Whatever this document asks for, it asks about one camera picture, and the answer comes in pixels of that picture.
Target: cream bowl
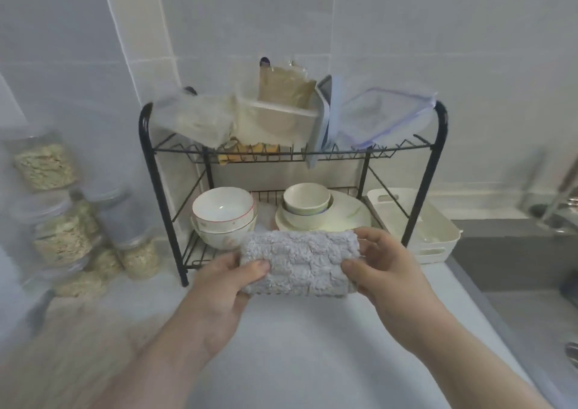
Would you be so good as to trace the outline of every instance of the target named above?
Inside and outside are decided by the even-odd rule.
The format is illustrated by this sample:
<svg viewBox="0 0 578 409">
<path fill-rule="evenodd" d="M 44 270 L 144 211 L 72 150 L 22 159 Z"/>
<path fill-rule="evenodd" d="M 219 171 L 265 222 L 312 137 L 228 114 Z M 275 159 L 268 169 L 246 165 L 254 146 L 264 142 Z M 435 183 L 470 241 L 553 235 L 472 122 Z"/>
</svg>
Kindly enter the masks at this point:
<svg viewBox="0 0 578 409">
<path fill-rule="evenodd" d="M 249 224 L 254 217 L 253 196 L 237 187 L 217 187 L 192 203 L 195 228 L 206 233 L 227 233 Z"/>
<path fill-rule="evenodd" d="M 292 226 L 301 231 L 311 231 L 320 228 L 327 221 L 327 216 L 331 213 L 331 207 L 333 206 L 334 200 L 333 196 L 329 199 L 328 208 L 319 214 L 313 214 L 311 216 L 300 216 L 293 214 L 286 209 L 285 203 L 281 205 L 281 215 L 287 222 Z"/>
<path fill-rule="evenodd" d="M 329 206 L 331 193 L 318 183 L 305 182 L 290 186 L 283 193 L 283 202 L 289 213 L 312 216 L 324 212 Z"/>
<path fill-rule="evenodd" d="M 220 251 L 232 251 L 239 247 L 247 233 L 255 229 L 255 225 L 256 213 L 251 222 L 235 231 L 229 231 L 227 233 L 207 233 L 205 231 L 197 230 L 197 234 L 199 234 L 199 237 L 203 242 L 215 249 L 219 249 Z"/>
</svg>

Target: person's left hand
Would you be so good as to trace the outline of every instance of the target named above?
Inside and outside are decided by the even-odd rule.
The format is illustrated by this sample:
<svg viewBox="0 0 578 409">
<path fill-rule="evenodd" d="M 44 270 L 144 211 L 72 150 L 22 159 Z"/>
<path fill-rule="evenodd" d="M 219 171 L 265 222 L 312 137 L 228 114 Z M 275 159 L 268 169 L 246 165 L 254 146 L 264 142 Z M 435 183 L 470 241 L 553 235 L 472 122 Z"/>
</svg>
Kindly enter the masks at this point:
<svg viewBox="0 0 578 409">
<path fill-rule="evenodd" d="M 196 345 L 200 367 L 211 360 L 231 340 L 249 295 L 242 288 L 264 277 L 268 261 L 239 266 L 239 254 L 227 253 L 198 271 L 185 299 L 170 319 Z"/>
</svg>

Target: gray sink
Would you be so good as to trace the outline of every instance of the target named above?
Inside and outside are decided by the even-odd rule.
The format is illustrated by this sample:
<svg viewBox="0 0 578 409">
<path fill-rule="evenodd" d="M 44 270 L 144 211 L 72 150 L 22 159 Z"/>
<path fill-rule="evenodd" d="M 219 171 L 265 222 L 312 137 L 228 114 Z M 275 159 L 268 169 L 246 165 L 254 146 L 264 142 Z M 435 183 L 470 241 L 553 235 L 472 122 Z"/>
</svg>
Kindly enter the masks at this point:
<svg viewBox="0 0 578 409">
<path fill-rule="evenodd" d="M 558 291 L 578 269 L 578 235 L 529 219 L 455 223 L 449 266 L 550 403 L 578 407 L 578 309 Z"/>
</svg>

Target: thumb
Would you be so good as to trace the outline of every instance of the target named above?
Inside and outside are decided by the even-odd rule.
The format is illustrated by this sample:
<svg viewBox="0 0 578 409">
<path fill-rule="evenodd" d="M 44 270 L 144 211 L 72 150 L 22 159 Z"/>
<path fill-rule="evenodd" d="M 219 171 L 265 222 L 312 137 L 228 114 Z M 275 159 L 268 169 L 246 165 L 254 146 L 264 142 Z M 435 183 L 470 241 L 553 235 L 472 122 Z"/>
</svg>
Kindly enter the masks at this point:
<svg viewBox="0 0 578 409">
<path fill-rule="evenodd" d="M 380 271 L 369 266 L 363 260 L 345 260 L 341 263 L 341 270 L 351 281 L 370 291 L 379 286 Z"/>
<path fill-rule="evenodd" d="M 254 283 L 269 273 L 271 265 L 266 260 L 257 260 L 228 271 L 224 277 L 226 283 L 237 292 L 250 283 Z"/>
</svg>

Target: textured gray cloth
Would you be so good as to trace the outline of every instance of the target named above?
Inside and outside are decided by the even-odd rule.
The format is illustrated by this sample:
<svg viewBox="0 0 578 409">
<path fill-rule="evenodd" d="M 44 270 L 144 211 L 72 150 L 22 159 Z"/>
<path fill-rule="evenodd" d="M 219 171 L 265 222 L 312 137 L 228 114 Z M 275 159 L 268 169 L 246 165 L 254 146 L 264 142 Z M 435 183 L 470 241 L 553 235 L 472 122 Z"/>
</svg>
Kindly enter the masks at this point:
<svg viewBox="0 0 578 409">
<path fill-rule="evenodd" d="M 271 270 L 244 292 L 286 295 L 345 296 L 356 286 L 341 262 L 359 257 L 353 231 L 344 233 L 270 231 L 250 233 L 241 244 L 241 264 L 269 260 Z"/>
</svg>

